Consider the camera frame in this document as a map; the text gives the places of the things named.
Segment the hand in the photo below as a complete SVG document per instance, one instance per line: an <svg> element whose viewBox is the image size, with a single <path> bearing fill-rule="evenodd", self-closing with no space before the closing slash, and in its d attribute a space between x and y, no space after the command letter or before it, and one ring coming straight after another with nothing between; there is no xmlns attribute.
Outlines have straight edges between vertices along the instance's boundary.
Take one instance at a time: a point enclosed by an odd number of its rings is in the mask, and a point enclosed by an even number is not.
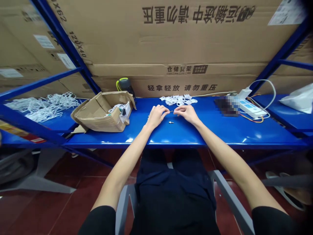
<svg viewBox="0 0 313 235"><path fill-rule="evenodd" d="M183 116L188 122L195 125L197 123L201 123L200 119L198 118L195 109L191 105L182 105L177 107L174 110L174 114L177 116Z"/></svg>
<svg viewBox="0 0 313 235"><path fill-rule="evenodd" d="M150 112L146 126L154 130L164 119L166 115L170 113L168 108L165 108L163 105L153 106Z"/></svg>

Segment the power strip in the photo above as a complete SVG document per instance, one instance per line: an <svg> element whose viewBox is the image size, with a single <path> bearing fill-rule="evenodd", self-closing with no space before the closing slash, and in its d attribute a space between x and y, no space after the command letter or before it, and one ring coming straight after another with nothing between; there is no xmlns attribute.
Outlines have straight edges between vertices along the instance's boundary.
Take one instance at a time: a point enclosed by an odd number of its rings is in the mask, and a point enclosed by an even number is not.
<svg viewBox="0 0 313 235"><path fill-rule="evenodd" d="M255 120L267 115L267 112L261 110L259 107L255 106L247 100L240 100L240 109L242 109Z"/></svg>

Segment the gray chair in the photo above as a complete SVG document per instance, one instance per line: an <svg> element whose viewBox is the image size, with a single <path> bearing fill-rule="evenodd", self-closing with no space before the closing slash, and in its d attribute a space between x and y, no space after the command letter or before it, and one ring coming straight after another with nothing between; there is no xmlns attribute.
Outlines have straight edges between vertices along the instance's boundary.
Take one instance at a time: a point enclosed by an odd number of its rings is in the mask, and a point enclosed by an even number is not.
<svg viewBox="0 0 313 235"><path fill-rule="evenodd" d="M217 182L217 185L221 189L221 192L225 199L227 200L241 230L244 232L245 235L255 235L253 222L251 217L248 215L230 186L228 185L227 181L224 179L220 171L209 171L208 172L214 190L214 181ZM125 222L126 222L126 215L127 215L127 206L128 206L128 198L130 196L131 205L134 213L134 217L138 208L138 201L135 191L135 185L125 185L120 199L118 201L117 210L116 210L116 224L115 224L115 234L116 235L124 235L125 230Z"/></svg>

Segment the pile of hangers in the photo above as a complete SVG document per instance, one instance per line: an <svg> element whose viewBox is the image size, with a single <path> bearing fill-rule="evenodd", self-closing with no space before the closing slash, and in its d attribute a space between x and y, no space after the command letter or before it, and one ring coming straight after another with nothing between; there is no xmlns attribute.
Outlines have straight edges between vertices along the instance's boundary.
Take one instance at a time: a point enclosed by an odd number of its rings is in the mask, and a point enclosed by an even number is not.
<svg viewBox="0 0 313 235"><path fill-rule="evenodd" d="M29 112L25 117L35 122L45 122L55 117L62 116L62 110L79 106L76 96L72 97L72 92L59 95L48 95L47 98L26 98L16 99L5 104L7 107L18 110L22 113Z"/></svg>

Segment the slipper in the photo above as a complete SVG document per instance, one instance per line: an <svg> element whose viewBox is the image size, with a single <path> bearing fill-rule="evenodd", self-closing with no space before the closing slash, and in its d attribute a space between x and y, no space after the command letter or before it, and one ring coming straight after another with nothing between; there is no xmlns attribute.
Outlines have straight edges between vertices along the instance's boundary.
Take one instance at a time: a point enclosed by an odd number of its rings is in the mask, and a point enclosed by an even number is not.
<svg viewBox="0 0 313 235"><path fill-rule="evenodd" d="M278 175L276 175L275 173L271 172L271 171L266 171L265 172L266 178L268 179L272 179L272 178L277 178L279 177ZM287 202L289 202L290 205L292 205L294 208L300 210L300 211L305 211L306 210L306 206L299 202L297 199L295 199L293 196L291 196L290 194L288 194L287 192L284 191L284 187L281 186L273 186L274 188L276 188L276 190L287 200Z"/></svg>
<svg viewBox="0 0 313 235"><path fill-rule="evenodd" d="M279 173L280 177L290 176L287 173ZM312 205L312 195L309 191L299 188L284 188L284 191L305 205Z"/></svg>

